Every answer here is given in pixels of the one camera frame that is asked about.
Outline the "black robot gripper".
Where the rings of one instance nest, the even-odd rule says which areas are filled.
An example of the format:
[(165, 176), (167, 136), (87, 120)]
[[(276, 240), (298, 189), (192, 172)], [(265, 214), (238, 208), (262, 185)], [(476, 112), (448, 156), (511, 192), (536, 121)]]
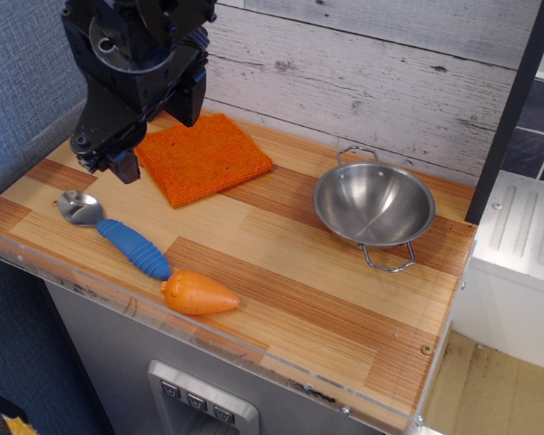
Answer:
[(173, 51), (144, 62), (128, 61), (97, 24), (90, 25), (90, 53), (77, 61), (87, 99), (71, 149), (89, 172), (110, 170), (122, 183), (140, 177), (134, 153), (147, 123), (166, 111), (186, 127), (198, 120), (207, 86), (208, 32), (190, 32)]

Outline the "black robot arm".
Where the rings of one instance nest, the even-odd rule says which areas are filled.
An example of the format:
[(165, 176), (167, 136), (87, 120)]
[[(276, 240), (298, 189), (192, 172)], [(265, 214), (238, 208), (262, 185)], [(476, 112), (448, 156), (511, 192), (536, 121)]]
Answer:
[(200, 116), (207, 87), (213, 1), (68, 1), (62, 10), (87, 98), (71, 149), (89, 172), (110, 170), (130, 184), (134, 148), (167, 112), (186, 127)]

